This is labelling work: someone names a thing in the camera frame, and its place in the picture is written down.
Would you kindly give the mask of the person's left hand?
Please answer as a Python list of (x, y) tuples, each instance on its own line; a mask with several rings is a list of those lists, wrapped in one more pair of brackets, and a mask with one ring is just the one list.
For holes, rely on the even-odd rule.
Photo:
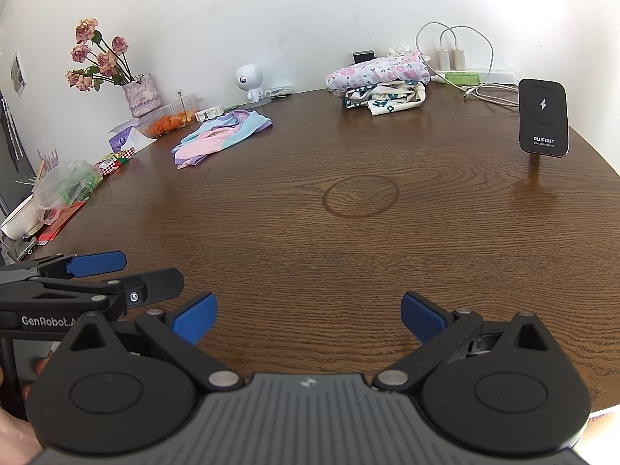
[(42, 450), (31, 424), (0, 409), (0, 461), (3, 465), (28, 464)]

